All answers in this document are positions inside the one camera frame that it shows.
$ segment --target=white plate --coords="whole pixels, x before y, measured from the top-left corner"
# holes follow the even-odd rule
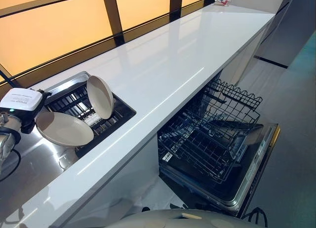
[[[36,118],[39,133],[52,143],[77,147],[93,139],[92,129],[80,119],[68,114],[43,112]]]
[[[104,119],[111,116],[114,100],[109,86],[97,76],[90,76],[87,81],[89,101],[94,111]]]

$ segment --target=tiled floor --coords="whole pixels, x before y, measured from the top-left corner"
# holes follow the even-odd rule
[[[270,228],[316,227],[316,35],[288,69],[258,61],[240,87],[263,97],[262,117],[281,135],[249,210],[259,206]]]

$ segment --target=kitchen counter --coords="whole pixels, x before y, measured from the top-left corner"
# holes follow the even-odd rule
[[[274,14],[207,6],[44,80],[46,89],[79,72],[101,77],[137,113],[10,215],[3,224],[58,226],[140,150]]]

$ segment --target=dish rack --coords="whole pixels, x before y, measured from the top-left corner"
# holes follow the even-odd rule
[[[75,151],[78,157],[85,155],[136,114],[136,111],[116,95],[113,94],[113,98],[114,110],[108,119],[102,119],[95,113],[88,98],[86,81],[76,83],[47,99],[45,107],[49,111],[77,117],[86,122],[92,129],[93,140],[87,145],[76,147]]]
[[[209,82],[159,131],[159,159],[175,156],[222,183],[241,159],[261,102],[220,79]]]

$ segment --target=power cord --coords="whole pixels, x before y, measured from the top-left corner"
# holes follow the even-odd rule
[[[252,217],[253,217],[253,215],[256,214],[256,224],[258,224],[259,213],[263,215],[263,219],[265,220],[265,227],[268,227],[268,219],[267,219],[266,213],[259,207],[256,207],[255,209],[252,210],[252,212],[242,216],[241,218],[245,219],[248,217],[248,221],[252,222]]]
[[[20,162],[21,162],[21,154],[15,150],[15,149],[12,149],[11,150],[12,152],[15,152],[17,154],[17,156],[19,157],[19,160],[18,160],[18,163],[16,164],[16,166],[14,167],[14,169],[9,173],[7,174],[4,178],[0,179],[0,182],[2,182],[3,180],[5,180],[6,178],[8,178],[10,175],[12,175],[12,173],[18,168],[18,166],[20,165]]]

